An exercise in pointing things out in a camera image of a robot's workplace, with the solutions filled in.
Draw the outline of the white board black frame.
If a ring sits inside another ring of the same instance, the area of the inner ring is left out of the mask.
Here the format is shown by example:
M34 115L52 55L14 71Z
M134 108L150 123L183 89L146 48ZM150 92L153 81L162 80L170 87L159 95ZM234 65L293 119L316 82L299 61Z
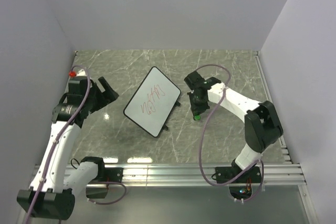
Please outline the white board black frame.
M180 106L180 95L180 88L154 66L126 104L123 114L152 137L159 137L162 130L169 129L166 122L174 107Z

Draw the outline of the green whiteboard eraser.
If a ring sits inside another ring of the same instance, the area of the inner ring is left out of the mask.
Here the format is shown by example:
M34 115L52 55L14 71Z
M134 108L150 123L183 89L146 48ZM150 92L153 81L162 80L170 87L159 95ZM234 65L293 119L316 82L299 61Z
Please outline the green whiteboard eraser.
M194 120L199 121L200 119L201 119L201 116L200 116L200 115L195 115L195 116L194 116Z

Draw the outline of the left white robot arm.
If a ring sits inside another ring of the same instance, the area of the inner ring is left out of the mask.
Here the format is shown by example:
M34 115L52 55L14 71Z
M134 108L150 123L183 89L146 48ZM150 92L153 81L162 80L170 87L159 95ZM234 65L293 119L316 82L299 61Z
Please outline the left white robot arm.
M84 120L93 112L118 98L104 77L93 80L76 76L69 80L68 91L53 109L51 133L42 163L28 189L20 190L17 202L26 211L25 223L31 218L67 220L76 197L90 182L109 185L120 183L122 169L109 172L101 157L84 157L77 169L65 177L73 144Z

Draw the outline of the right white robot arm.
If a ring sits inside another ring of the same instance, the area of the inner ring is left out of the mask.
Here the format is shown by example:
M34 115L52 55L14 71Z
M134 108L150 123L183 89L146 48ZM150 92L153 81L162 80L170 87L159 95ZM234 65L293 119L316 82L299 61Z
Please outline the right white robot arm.
M191 89L187 93L194 120L210 107L225 108L244 123L245 146L233 161L232 177L238 182L250 176L250 166L261 158L262 153L283 135L275 106L270 101L259 102L232 89L220 80L204 79L197 72L189 74L185 83Z

